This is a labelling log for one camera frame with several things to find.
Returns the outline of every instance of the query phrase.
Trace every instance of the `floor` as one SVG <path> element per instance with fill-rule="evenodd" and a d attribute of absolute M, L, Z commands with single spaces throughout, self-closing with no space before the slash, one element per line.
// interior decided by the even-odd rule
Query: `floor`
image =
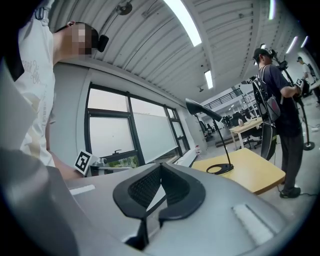
<path fill-rule="evenodd" d="M 296 186 L 301 188 L 302 193 L 317 194 L 320 190 L 320 128 L 319 131 L 312 131 L 312 127 L 320 126 L 320 106 L 316 107 L 316 98 L 314 96 L 303 99 L 303 103 L 307 122 L 308 125 L 310 125 L 309 138 L 311 142 L 315 143 L 315 148 L 310 151 L 303 151 L 302 164 L 295 183 Z M 304 141 L 306 141 L 306 125 L 304 123 L 302 123 L 302 128 Z M 221 129 L 220 132 L 222 136 L 226 136 L 229 133 L 225 128 Z M 226 148 L 228 152 L 235 150 L 233 143 L 226 145 Z M 261 147 L 258 146 L 256 149 L 252 148 L 252 151 L 260 155 Z M 211 143 L 206 154 L 202 154 L 201 157 L 198 157 L 197 161 L 223 154 L 225 154 L 224 147 L 216 147 Z M 281 168 L 282 149 L 280 144 L 277 145 L 275 154 L 270 159 L 270 162 Z M 316 198 L 315 196 L 301 195 L 295 199 L 282 199 L 279 197 L 277 187 L 274 187 L 259 196 L 275 206 L 289 221 L 305 216 L 306 211 L 312 206 L 312 203 Z"/>

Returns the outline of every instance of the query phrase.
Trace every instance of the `railing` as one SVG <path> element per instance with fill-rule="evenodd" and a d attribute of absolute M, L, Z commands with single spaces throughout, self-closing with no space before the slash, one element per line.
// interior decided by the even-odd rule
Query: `railing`
<path fill-rule="evenodd" d="M 226 103 L 238 96 L 240 96 L 242 94 L 242 91 L 240 89 L 236 89 L 234 90 L 233 92 L 230 92 L 220 98 L 217 98 L 216 100 L 214 101 L 211 101 L 210 103 L 204 105 L 207 109 L 210 109 L 212 110 L 213 108 L 219 106 L 219 105 L 222 105 L 223 103 Z"/>

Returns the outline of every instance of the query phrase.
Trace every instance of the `fluorescent light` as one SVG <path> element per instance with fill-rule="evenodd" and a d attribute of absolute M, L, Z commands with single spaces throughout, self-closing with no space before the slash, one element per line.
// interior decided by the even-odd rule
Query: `fluorescent light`
<path fill-rule="evenodd" d="M 308 36 L 305 37 L 303 43 L 301 44 L 301 48 L 303 48 L 308 40 Z"/>
<path fill-rule="evenodd" d="M 211 71 L 208 70 L 207 72 L 204 73 L 205 75 L 205 79 L 206 79 L 206 83 L 208 85 L 208 88 L 211 89 L 214 87 L 214 84 L 212 83 L 212 76 L 211 76 Z"/>
<path fill-rule="evenodd" d="M 294 45 L 295 45 L 295 43 L 296 43 L 297 40 L 298 40 L 298 37 L 295 36 L 295 37 L 293 38 L 293 40 L 292 40 L 292 42 L 291 42 L 291 44 L 290 44 L 290 46 L 289 46 L 289 48 L 288 48 L 288 50 L 286 51 L 285 54 L 288 54 L 288 53 L 291 51 L 291 49 L 294 47 Z"/>
<path fill-rule="evenodd" d="M 270 0 L 269 20 L 273 20 L 275 18 L 275 13 L 276 13 L 276 0 Z"/>
<path fill-rule="evenodd" d="M 181 0 L 164 0 L 164 2 L 170 7 L 170 9 L 181 22 L 182 26 L 190 37 L 193 46 L 201 44 L 202 41 L 196 25 Z"/>

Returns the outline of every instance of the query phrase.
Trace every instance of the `white t-shirt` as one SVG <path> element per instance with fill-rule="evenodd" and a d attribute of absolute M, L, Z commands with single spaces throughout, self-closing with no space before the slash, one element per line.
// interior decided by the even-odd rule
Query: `white t-shirt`
<path fill-rule="evenodd" d="M 55 95 L 53 35 L 48 26 L 31 19 L 19 31 L 18 40 L 24 73 L 14 85 L 36 113 L 20 150 L 40 159 L 44 165 L 54 167 L 45 137 Z"/>
<path fill-rule="evenodd" d="M 305 79 L 310 85 L 315 82 L 314 77 L 311 75 L 311 71 L 309 66 L 306 63 L 302 64 L 303 74 L 308 73 L 308 77 Z"/>

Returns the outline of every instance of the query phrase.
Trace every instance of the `black cap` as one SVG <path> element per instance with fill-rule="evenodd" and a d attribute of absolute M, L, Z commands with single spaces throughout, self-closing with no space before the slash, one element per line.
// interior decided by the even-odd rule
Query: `black cap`
<path fill-rule="evenodd" d="M 267 55 L 268 57 L 271 58 L 270 53 L 269 53 L 266 49 L 261 49 L 261 48 L 255 49 L 254 54 L 253 54 L 253 58 L 254 58 L 255 60 L 257 60 L 257 59 L 259 58 L 259 55 L 260 55 L 260 54 L 261 54 L 261 55 Z"/>

